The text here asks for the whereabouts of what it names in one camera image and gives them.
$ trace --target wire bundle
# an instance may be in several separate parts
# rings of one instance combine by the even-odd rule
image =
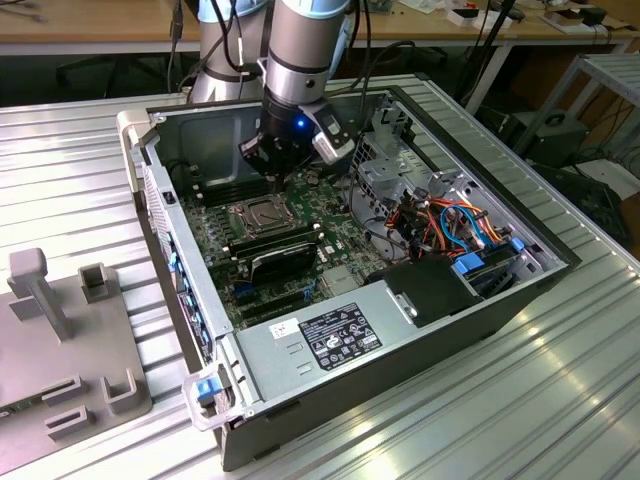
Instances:
[[[440,207],[439,212],[431,211],[433,206]],[[462,239],[457,238],[455,234],[458,216],[453,219],[449,218],[447,212],[453,210],[460,213],[462,219],[466,219],[475,236],[484,245],[494,245],[502,241],[502,237],[491,225],[488,215],[481,208],[471,205],[464,201],[451,201],[443,198],[431,200],[422,210],[416,210],[414,213],[427,221],[427,226],[422,235],[422,245],[425,246],[429,236],[432,236],[431,249],[434,253],[443,253],[453,257],[460,253],[468,253],[471,248]],[[398,207],[385,222],[387,228],[394,228],[398,217],[400,216],[400,207]],[[418,257],[422,257],[423,249],[420,249]]]

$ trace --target black cable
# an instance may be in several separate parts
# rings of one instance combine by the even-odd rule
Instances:
[[[362,226],[364,227],[367,223],[373,222],[374,220],[377,222],[383,222],[385,218],[381,216],[367,218],[364,222],[362,222]]]
[[[351,40],[349,40],[347,52],[350,52],[353,49],[353,44],[356,43],[356,35],[360,29],[360,0],[353,0],[353,3],[355,3],[356,18],[353,22],[353,35],[351,35]]]
[[[364,76],[364,83],[362,84],[362,91],[360,93],[360,105],[358,107],[358,120],[360,121],[361,128],[363,128],[365,124],[364,109],[365,109],[365,103],[366,103],[367,89],[369,88],[369,80],[371,79],[371,73],[373,72],[373,69],[375,68],[380,58],[382,58],[382,56],[385,53],[387,53],[392,48],[403,47],[403,46],[415,48],[416,44],[411,40],[401,40],[399,42],[394,42],[390,45],[387,45],[382,50],[380,50],[380,52],[378,52],[376,57],[371,62],[371,65],[369,66],[367,73]]]
[[[369,1],[362,0],[362,4],[364,5],[364,20],[367,25],[367,40],[366,47],[364,52],[364,62],[362,63],[362,67],[360,68],[360,72],[356,79],[349,85],[348,87],[339,88],[338,90],[334,90],[330,92],[327,97],[335,97],[336,95],[342,95],[343,93],[349,93],[353,91],[358,84],[362,81],[364,76],[369,69],[369,60],[371,58],[371,16],[369,15]]]
[[[473,95],[473,92],[475,91],[476,87],[480,83],[480,79],[482,78],[482,75],[484,75],[484,72],[487,69],[487,66],[489,65],[490,60],[491,60],[491,57],[487,55],[482,63],[482,66],[480,67],[480,70],[478,71],[478,76],[476,77],[476,81],[473,82],[473,86],[471,87],[471,89],[465,94],[464,97],[462,97],[463,103],[466,104],[466,102],[469,100],[469,97]]]
[[[598,90],[598,93],[596,93],[593,96],[593,98],[589,100],[589,103],[587,103],[587,105],[582,109],[582,112],[580,112],[580,115],[578,115],[578,120],[584,117],[584,114],[587,113],[587,110],[591,108],[591,106],[593,105],[593,102],[595,102],[598,98],[600,98],[600,95],[602,95],[602,92],[604,92],[604,87],[600,87],[600,89]]]
[[[611,136],[611,138],[610,138],[609,140],[607,140],[607,141],[606,141],[606,143],[609,143],[611,140],[613,140],[613,137],[615,137],[616,133],[618,133],[618,130],[620,130],[620,127],[621,127],[622,125],[624,125],[624,124],[625,124],[625,122],[626,122],[627,120],[629,120],[629,117],[631,116],[631,113],[633,113],[633,108],[627,108],[627,110],[629,110],[629,111],[627,112],[627,116],[626,116],[626,117],[624,117],[624,120],[622,120],[622,121],[620,122],[620,124],[618,125],[618,128],[616,128],[616,131],[613,133],[613,135]]]
[[[233,63],[233,60],[231,59],[231,54],[229,53],[229,30],[227,29],[224,20],[222,18],[222,12],[220,11],[220,7],[218,6],[218,2],[217,0],[210,0],[211,1],[211,6],[213,7],[214,12],[216,13],[216,18],[218,19],[218,23],[220,24],[220,30],[222,30],[222,47],[224,49],[224,57],[227,60],[227,64],[229,64],[229,67],[231,67],[233,70],[235,70],[238,73],[242,72],[242,68],[239,67],[238,65],[236,65],[235,63]],[[236,2],[233,2],[231,4],[231,12],[229,15],[229,18],[233,18],[233,13],[236,9]]]
[[[624,168],[626,168],[627,170],[629,170],[629,167],[631,166],[631,163],[629,163],[629,165],[626,165],[625,162],[627,160],[627,157],[629,157],[629,155],[631,153],[633,153],[634,150],[637,150],[640,148],[640,145],[636,145],[635,147],[630,147],[624,154],[620,155],[620,160],[619,162],[622,164],[622,166]],[[631,159],[631,161],[633,161],[634,158],[636,158],[638,155],[638,153],[636,153],[635,155],[632,155],[631,157],[629,157]]]
[[[584,173],[582,170],[580,170],[580,169],[578,168],[578,166],[577,166],[577,165],[571,165],[571,166],[574,168],[574,170],[575,170],[576,172],[578,172],[578,174],[580,174],[580,176],[582,176],[582,177],[584,177],[584,178],[588,178],[589,180],[593,180],[593,177],[592,177],[592,176],[587,175],[586,173]]]
[[[242,44],[242,25],[240,25],[240,17],[238,17],[238,11],[235,8],[236,1],[233,2],[233,16],[236,19],[236,23],[238,24],[238,58],[240,60],[240,68],[244,65],[244,45]],[[244,76],[240,73],[240,88],[238,89],[238,100],[242,98],[242,88],[244,87]]]
[[[184,87],[184,84],[187,83],[187,81],[190,78],[194,78],[196,77],[204,68],[204,66],[207,64],[207,62],[209,61],[209,58],[211,58],[211,55],[214,54],[214,52],[218,49],[218,47],[222,44],[222,37],[220,37],[216,43],[214,43],[211,48],[209,49],[209,51],[207,52],[207,54],[202,57],[200,60],[198,60],[198,62],[189,69],[189,73],[187,73],[185,75],[185,77],[182,79],[182,81],[180,82],[180,84],[178,85],[178,91],[182,90],[182,87]]]
[[[238,100],[242,98],[242,87],[244,87],[244,76],[240,75],[240,88],[238,89]]]
[[[467,61],[465,62],[464,66],[462,67],[462,72],[460,73],[460,76],[458,77],[458,83],[456,84],[456,91],[460,87],[460,82],[462,81],[462,78],[464,77],[464,74],[466,73],[467,69],[469,68],[469,62],[471,61],[471,57],[473,57],[473,52],[475,52],[476,48],[478,48],[478,45],[480,45],[480,40],[482,39],[482,34],[484,33],[484,26],[486,25],[487,17],[489,16],[490,6],[491,6],[491,0],[487,0],[487,8],[484,11],[484,19],[482,20],[482,27],[480,27],[480,32],[478,32],[478,36],[476,37],[476,43],[473,45],[473,48],[471,49],[471,55],[469,55],[467,57]]]
[[[471,53],[471,58],[469,61],[469,65],[470,65],[469,69],[467,72],[463,72],[462,81],[459,83],[458,88],[456,88],[454,99],[457,102],[461,102],[462,98],[466,95],[467,85],[470,83],[471,78],[473,78],[473,72],[476,70],[477,68],[476,66],[477,65],[480,66],[480,70],[482,70],[483,65],[485,64],[485,59],[488,58],[487,55],[488,55],[488,52],[491,50],[493,41],[498,36],[500,28],[502,28],[502,24],[504,23],[504,20],[507,17],[507,13],[511,10],[514,3],[515,3],[515,0],[504,0],[504,2],[502,2],[502,8],[500,9],[500,14],[496,19],[496,22],[493,24],[493,27],[491,27],[491,31],[489,32],[489,35],[487,35],[487,38],[485,39],[484,44],[480,49],[480,52],[477,52],[476,50],[474,50]]]
[[[638,175],[636,175],[634,172],[632,172],[632,171],[631,171],[631,167],[632,167],[632,165],[636,162],[636,160],[640,160],[640,154],[638,154],[638,153],[636,153],[635,155],[633,155],[633,156],[629,159],[629,162],[627,162],[627,163],[626,163],[626,165],[625,165],[625,164],[623,164],[622,166],[623,166],[624,168],[626,168],[626,169],[629,171],[629,173],[631,173],[633,176],[638,177]]]
[[[620,112],[612,113],[610,115],[607,115],[606,117],[601,118],[600,120],[598,120],[596,123],[593,124],[593,126],[591,127],[591,131],[595,130],[596,127],[598,127],[599,125],[602,125],[604,122],[606,122],[610,118],[615,117],[616,115],[619,115],[620,113],[626,112],[626,111],[631,110],[631,109],[633,109],[633,105],[629,105],[628,107],[623,108]],[[576,147],[576,150],[571,154],[571,157],[578,157],[578,156],[582,155],[584,152],[586,152],[587,150],[596,150],[596,155],[599,152],[604,153],[604,151],[602,150],[602,147],[604,146],[604,143],[600,143],[599,145],[597,145],[595,147],[587,147],[584,150],[580,150],[580,147],[582,147],[582,145],[584,144],[584,142],[586,140],[587,140],[587,136],[585,135],[584,138],[582,139],[582,141]]]
[[[360,228],[362,228],[362,229],[366,230],[367,232],[369,232],[372,236],[380,238],[380,239],[384,240],[385,242],[389,242],[389,244],[391,245],[392,249],[393,249],[394,246],[396,246],[396,247],[400,248],[403,252],[406,253],[407,249],[406,249],[405,246],[401,245],[400,243],[396,242],[395,240],[391,240],[390,238],[387,238],[384,235],[380,235],[379,233],[368,229],[358,219],[358,217],[356,217],[356,215],[353,213],[353,190],[354,190],[354,186],[355,186],[355,181],[356,181],[356,172],[353,171],[353,172],[351,172],[351,183],[349,184],[349,212],[351,213],[351,218],[353,219],[353,221],[356,222],[356,224],[359,225]]]
[[[173,6],[173,15],[171,17],[171,25],[169,27],[169,37],[171,38],[171,54],[169,55],[169,64],[167,66],[167,92],[173,90],[171,85],[171,71],[173,70],[173,60],[176,54],[176,47],[182,38],[182,29],[184,27],[184,17],[182,14],[182,0],[176,0]]]
[[[167,164],[165,165],[165,168],[167,169],[167,175],[169,175],[169,180],[171,180],[171,183],[175,185],[174,183],[174,178],[173,178],[173,174],[176,170],[176,168],[178,167],[184,167],[186,168],[189,172],[191,171],[191,164],[189,162],[187,162],[186,160],[171,160],[169,162],[167,162]],[[181,185],[182,188],[180,188],[180,193],[182,195],[186,195],[187,194],[187,190],[188,190],[188,186],[186,186],[184,183]]]
[[[602,141],[602,143],[600,143],[602,147],[604,147],[607,143],[609,143],[611,141],[611,138],[613,138],[612,135],[616,130],[616,123],[618,123],[618,117],[620,116],[620,112],[622,111],[622,103],[623,103],[623,100],[622,100],[622,97],[620,97],[620,104],[618,105],[618,111],[616,112],[615,118],[613,119],[613,123],[611,124],[611,128],[609,129],[609,133],[605,135],[604,140]]]
[[[236,2],[234,1],[231,6],[232,8],[231,12],[234,13],[234,15],[229,16],[229,24],[227,25],[227,31],[231,31],[231,28],[233,27],[233,19],[234,17],[237,17],[237,13],[235,12],[235,7],[236,7]],[[218,49],[218,47],[221,44],[222,44],[222,35],[211,46],[207,54],[204,57],[202,57],[200,60],[198,60],[198,62],[189,69],[189,73],[187,73],[184,76],[184,78],[180,81],[180,84],[178,85],[178,91],[182,90],[182,87],[184,87],[185,83],[187,83],[189,79],[195,78],[202,71],[202,69],[207,65],[207,62],[211,58],[211,55],[215,53],[215,51]]]

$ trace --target power supply label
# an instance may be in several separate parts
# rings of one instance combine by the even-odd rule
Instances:
[[[333,370],[382,346],[355,303],[298,324],[320,368]]]

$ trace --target metal slotted surface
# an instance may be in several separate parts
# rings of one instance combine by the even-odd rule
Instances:
[[[0,292],[9,290],[8,253],[21,248],[44,250],[48,279],[95,262],[115,267],[154,400],[149,414],[7,478],[62,476],[152,437],[167,419],[188,424],[176,396],[186,365],[138,224],[115,124],[124,109],[183,101],[164,95],[0,110]]]
[[[129,285],[127,305],[156,403],[147,417],[18,470],[15,478],[103,478],[123,473],[127,478],[184,479],[573,479],[617,474],[640,478],[638,263],[435,85],[413,76],[381,78],[372,84],[404,88],[575,250],[582,258],[580,267],[493,337],[262,460],[224,474],[212,435],[190,426],[177,394],[185,374],[184,362],[139,229],[129,221],[133,207],[126,190],[112,187],[94,191],[85,187],[74,193],[91,202],[85,209],[73,202],[74,206],[64,211],[59,201],[52,201],[51,208],[60,219],[92,208],[113,208],[105,217],[109,219],[105,220],[107,224],[92,224],[87,231],[78,223],[80,220],[49,221],[48,225],[56,229],[56,238],[111,229],[108,235],[113,235],[113,243],[101,250],[100,242],[106,246],[105,239],[111,238],[105,235],[77,238],[75,246],[63,242],[57,245],[59,257],[52,263],[56,262],[60,271],[71,271],[76,263],[88,263],[85,258],[119,265],[121,281]],[[82,115],[82,108],[77,114]],[[0,114],[0,119],[4,121],[5,117]],[[47,120],[40,116],[40,121]],[[27,136],[27,131],[25,126],[21,136]],[[82,141],[76,140],[74,148],[82,151]],[[426,135],[416,138],[416,143],[439,166],[450,165],[448,157]],[[87,147],[85,153],[76,153],[82,161],[90,161],[90,150]],[[65,155],[76,158],[76,153]],[[6,158],[9,156],[0,157],[0,161]],[[34,154],[33,158],[35,162],[44,161],[40,155]],[[115,173],[121,175],[124,187],[124,172]],[[15,188],[10,185],[4,188]],[[31,206],[21,209],[19,218],[26,212],[30,222],[46,222],[48,213],[39,213],[39,206],[44,204],[34,203],[43,202],[46,196],[35,190],[38,192],[25,187],[24,195],[30,201],[23,205]],[[9,207],[0,207],[0,213]],[[90,215],[85,220],[95,222]],[[11,235],[25,242],[28,231],[16,230]],[[83,247],[80,242],[85,241],[91,246]]]
[[[585,55],[579,67],[636,107],[640,106],[640,55]]]

